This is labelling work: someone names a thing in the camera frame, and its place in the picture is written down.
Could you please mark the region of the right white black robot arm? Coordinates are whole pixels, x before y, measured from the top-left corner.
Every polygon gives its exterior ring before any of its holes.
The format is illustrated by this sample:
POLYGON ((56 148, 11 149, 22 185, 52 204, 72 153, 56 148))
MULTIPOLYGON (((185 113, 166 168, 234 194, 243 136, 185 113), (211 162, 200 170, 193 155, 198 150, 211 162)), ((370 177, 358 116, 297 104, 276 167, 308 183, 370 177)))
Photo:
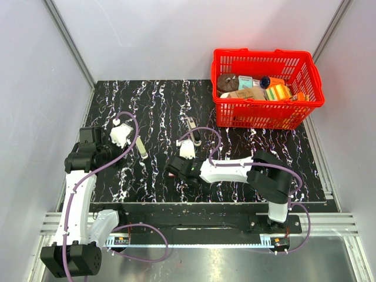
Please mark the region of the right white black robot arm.
POLYGON ((291 204, 293 179, 298 189, 303 185, 299 174, 288 168, 280 159, 264 151, 257 151, 251 157, 236 160, 188 159, 172 156, 165 165, 165 171, 179 177, 190 185, 217 182, 248 184, 268 202, 268 228, 279 233, 288 226, 288 211, 291 204))

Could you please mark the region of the beige stapler magazine piece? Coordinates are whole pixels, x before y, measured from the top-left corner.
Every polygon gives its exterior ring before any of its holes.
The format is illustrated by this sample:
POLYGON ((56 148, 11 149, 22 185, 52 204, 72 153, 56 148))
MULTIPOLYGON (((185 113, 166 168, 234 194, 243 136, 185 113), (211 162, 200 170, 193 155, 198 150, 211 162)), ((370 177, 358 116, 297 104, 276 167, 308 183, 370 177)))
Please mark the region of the beige stapler magazine piece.
POLYGON ((148 153, 146 151, 146 148, 145 148, 145 146, 144 146, 144 144, 143 144, 140 136, 138 136, 137 139, 136 139, 136 147, 137 147, 137 149, 139 151, 140 157, 142 159, 147 159, 148 158, 148 153))

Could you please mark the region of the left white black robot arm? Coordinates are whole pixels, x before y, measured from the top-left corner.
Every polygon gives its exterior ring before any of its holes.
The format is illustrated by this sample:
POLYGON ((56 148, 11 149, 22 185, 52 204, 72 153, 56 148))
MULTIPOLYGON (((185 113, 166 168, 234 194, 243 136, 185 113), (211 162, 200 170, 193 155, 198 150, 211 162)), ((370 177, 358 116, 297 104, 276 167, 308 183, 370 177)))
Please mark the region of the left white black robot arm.
POLYGON ((127 226, 121 208, 102 209, 89 225, 89 207, 100 167, 121 167, 133 129, 122 123, 110 133, 101 127, 83 127, 79 140, 65 159, 66 193, 52 244, 43 247, 41 260, 56 278, 96 275, 102 247, 112 231, 127 226))

